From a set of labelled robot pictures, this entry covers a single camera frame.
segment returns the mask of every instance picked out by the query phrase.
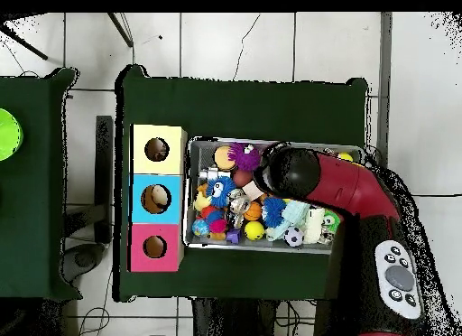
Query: purple fuzzy ball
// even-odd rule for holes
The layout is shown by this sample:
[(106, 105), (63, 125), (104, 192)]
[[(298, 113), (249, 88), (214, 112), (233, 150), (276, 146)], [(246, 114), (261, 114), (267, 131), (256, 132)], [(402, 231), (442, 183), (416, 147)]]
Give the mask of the purple fuzzy ball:
[(260, 165), (260, 153), (253, 145), (232, 144), (227, 157), (245, 172), (252, 172)]

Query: wooden block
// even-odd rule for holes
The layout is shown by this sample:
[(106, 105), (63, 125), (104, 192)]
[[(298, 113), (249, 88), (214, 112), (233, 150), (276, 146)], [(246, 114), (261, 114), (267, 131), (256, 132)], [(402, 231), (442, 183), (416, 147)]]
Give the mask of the wooden block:
[(130, 272), (175, 272), (183, 259), (180, 225), (133, 224)]
[[(133, 132), (134, 168), (130, 172), (163, 175), (184, 173), (188, 136), (180, 126), (133, 125)], [(164, 152), (160, 151), (162, 147), (166, 148)]]
[(132, 223), (180, 224), (183, 176), (135, 174), (131, 198)]

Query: black button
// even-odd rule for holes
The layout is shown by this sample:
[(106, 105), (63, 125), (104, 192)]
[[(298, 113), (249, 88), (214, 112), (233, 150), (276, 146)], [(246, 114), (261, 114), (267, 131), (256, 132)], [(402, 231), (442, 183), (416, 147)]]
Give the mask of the black button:
[(406, 302), (411, 305), (412, 307), (415, 307), (417, 304), (415, 303), (415, 299), (411, 294), (406, 294), (405, 296)]
[(400, 259), (400, 265), (403, 266), (404, 268), (409, 267), (408, 261), (406, 259), (403, 259), (403, 258)]
[(402, 300), (402, 295), (398, 290), (391, 290), (388, 294), (395, 302), (400, 302)]
[(391, 248), (391, 251), (392, 251), (395, 255), (398, 255), (398, 256), (401, 254), (400, 249), (397, 248), (397, 247), (395, 247), (395, 246), (393, 246), (393, 247)]
[(387, 254), (385, 255), (385, 260), (388, 262), (388, 263), (394, 263), (396, 262), (396, 259), (394, 258), (394, 256), (392, 254)]

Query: dark green table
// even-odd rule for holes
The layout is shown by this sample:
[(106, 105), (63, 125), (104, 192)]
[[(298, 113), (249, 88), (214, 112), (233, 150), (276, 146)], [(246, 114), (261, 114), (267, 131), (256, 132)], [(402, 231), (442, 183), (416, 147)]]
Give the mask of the dark green table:
[(319, 299), (328, 256), (186, 248), (177, 273), (126, 271), (128, 143), (131, 124), (182, 126), (188, 136), (364, 146), (363, 79), (347, 84), (148, 78), (127, 66), (116, 81), (115, 299), (141, 296)]
[(0, 107), (23, 144), (0, 162), (0, 296), (80, 298), (60, 277), (64, 155), (62, 105), (74, 70), (44, 79), (0, 77)]

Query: colorful ball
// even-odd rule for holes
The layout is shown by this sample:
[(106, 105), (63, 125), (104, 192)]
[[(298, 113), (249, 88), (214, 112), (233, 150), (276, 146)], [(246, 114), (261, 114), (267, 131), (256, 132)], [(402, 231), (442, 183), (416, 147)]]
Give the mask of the colorful ball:
[(215, 163), (218, 169), (228, 171), (236, 166), (236, 162), (228, 158), (229, 146), (220, 146), (214, 154)]
[(262, 216), (262, 207), (258, 202), (253, 201), (249, 210), (244, 214), (247, 220), (258, 220)]
[(224, 219), (214, 220), (210, 223), (210, 232), (220, 233), (225, 232), (226, 230), (226, 221)]
[(253, 178), (251, 172), (246, 172), (242, 169), (237, 169), (235, 174), (233, 175), (233, 181), (235, 182), (237, 187), (244, 187), (246, 186)]
[(262, 223), (258, 221), (248, 222), (244, 228), (245, 236), (250, 240), (258, 240), (263, 238), (264, 227)]
[(210, 230), (208, 229), (208, 224), (203, 219), (194, 220), (192, 224), (192, 232), (198, 237), (205, 237), (208, 235)]
[(298, 247), (303, 244), (304, 235), (303, 232), (295, 227), (290, 226), (284, 232), (284, 240), (290, 247)]

